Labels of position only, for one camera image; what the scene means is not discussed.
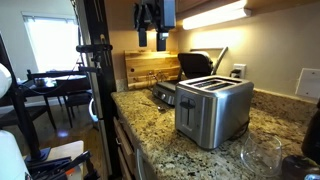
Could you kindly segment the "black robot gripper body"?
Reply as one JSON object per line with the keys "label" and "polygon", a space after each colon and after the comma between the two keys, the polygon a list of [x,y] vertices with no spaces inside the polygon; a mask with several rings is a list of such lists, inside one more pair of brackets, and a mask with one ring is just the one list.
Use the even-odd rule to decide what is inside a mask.
{"label": "black robot gripper body", "polygon": [[157,32],[168,32],[176,26],[175,0],[140,0],[133,9],[137,31],[152,25]]}

